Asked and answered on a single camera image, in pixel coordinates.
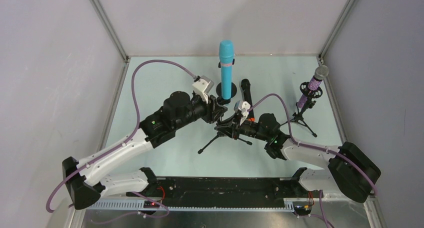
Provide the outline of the black round base stand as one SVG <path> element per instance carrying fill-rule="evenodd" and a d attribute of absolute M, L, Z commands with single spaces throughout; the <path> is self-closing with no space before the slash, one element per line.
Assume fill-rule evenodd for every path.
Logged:
<path fill-rule="evenodd" d="M 223 100 L 230 100 L 237 94 L 237 87 L 233 83 L 232 77 L 234 63 L 233 55 L 219 55 L 218 67 L 220 68 L 221 81 L 215 90 Z"/>

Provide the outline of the black orange-tipped microphone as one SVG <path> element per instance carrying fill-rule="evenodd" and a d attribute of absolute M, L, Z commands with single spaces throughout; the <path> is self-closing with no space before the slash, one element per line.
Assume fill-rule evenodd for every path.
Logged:
<path fill-rule="evenodd" d="M 250 104 L 250 107 L 253 107 L 252 94 L 251 94 L 251 83 L 247 78 L 241 80 L 240 88 L 242 91 L 242 98 L 244 101 Z M 255 121 L 254 111 L 251 110 L 247 116 L 247 119 L 251 122 Z"/>

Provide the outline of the teal blue microphone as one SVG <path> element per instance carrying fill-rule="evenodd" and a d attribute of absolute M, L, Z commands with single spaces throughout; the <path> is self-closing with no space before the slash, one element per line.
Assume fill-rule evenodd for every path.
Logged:
<path fill-rule="evenodd" d="M 234 60 L 234 44 L 231 40 L 223 40 L 219 44 L 219 64 L 221 69 L 221 97 L 230 100 L 232 96 L 232 67 Z"/>

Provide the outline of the purple glitter microphone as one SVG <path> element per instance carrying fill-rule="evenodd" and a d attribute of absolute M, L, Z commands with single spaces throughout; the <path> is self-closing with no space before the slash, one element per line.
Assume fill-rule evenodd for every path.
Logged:
<path fill-rule="evenodd" d="M 326 65 L 318 66 L 313 77 L 309 82 L 303 82 L 299 89 L 302 93 L 300 99 L 296 103 L 296 106 L 301 109 L 306 104 L 307 100 L 319 98 L 322 95 L 322 89 L 320 88 L 324 78 L 329 75 L 329 68 Z"/>

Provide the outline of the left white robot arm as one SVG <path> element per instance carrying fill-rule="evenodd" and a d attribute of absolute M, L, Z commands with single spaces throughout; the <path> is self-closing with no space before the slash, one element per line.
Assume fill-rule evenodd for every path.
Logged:
<path fill-rule="evenodd" d="M 83 210 L 100 198 L 126 192 L 141 192 L 156 177 L 150 168 L 132 174 L 111 175 L 111 171 L 130 159 L 149 152 L 173 139 L 177 130 L 202 119 L 216 123 L 228 110 L 224 99 L 210 95 L 204 101 L 199 94 L 190 96 L 175 91 L 153 114 L 138 123 L 136 129 L 116 144 L 91 156 L 62 161 L 65 185 L 76 210 Z"/>

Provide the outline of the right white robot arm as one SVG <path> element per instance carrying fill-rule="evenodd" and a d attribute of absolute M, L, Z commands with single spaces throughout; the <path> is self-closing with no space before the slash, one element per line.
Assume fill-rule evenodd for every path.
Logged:
<path fill-rule="evenodd" d="M 219 120 L 215 130 L 234 140 L 243 135 L 265 141 L 264 149 L 272 159 L 300 161 L 324 169 L 324 176 L 318 176 L 315 170 L 301 174 L 299 183 L 307 191 L 333 190 L 358 203 L 364 203 L 374 191 L 382 172 L 354 143 L 320 146 L 293 142 L 280 127 L 272 113 L 262 114 L 257 122 L 247 119 L 243 123 L 235 114 Z"/>

